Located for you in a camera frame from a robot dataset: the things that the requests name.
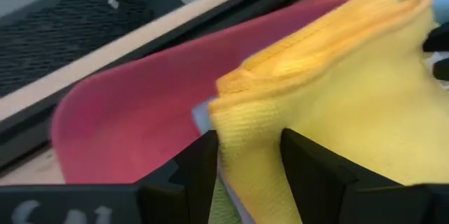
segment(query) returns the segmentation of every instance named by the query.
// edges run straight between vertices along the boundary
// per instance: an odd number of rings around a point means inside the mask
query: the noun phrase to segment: blue cloth
[[[433,8],[436,22],[449,22],[449,0],[434,0]]]

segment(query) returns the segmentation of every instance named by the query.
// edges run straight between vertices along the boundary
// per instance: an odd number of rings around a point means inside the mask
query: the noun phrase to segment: yellow microfiber cloth
[[[422,62],[431,1],[348,1],[217,81],[225,177],[256,223],[301,223],[284,128],[399,183],[449,182],[449,100]]]

